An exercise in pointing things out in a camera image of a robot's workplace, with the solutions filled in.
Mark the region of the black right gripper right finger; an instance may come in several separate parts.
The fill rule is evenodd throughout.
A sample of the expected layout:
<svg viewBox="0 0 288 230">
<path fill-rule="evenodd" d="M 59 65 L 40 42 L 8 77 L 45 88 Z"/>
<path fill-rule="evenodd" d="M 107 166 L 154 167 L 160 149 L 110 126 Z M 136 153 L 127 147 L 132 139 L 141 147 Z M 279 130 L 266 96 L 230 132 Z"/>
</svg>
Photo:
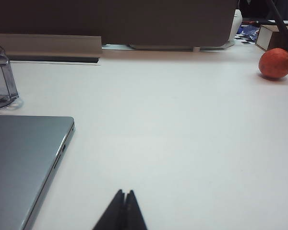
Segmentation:
<svg viewBox="0 0 288 230">
<path fill-rule="evenodd" d="M 147 230 L 135 193 L 131 190 L 125 200 L 125 230 Z"/>
</svg>

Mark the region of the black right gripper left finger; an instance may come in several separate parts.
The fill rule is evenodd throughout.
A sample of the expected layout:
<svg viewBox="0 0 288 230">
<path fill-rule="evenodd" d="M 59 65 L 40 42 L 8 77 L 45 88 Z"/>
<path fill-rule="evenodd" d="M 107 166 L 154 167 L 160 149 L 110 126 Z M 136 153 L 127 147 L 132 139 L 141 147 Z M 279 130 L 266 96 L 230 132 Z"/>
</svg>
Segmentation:
<svg viewBox="0 0 288 230">
<path fill-rule="evenodd" d="M 93 230 L 120 230 L 121 212 L 123 211 L 125 194 L 120 189 L 114 195 Z"/>
</svg>

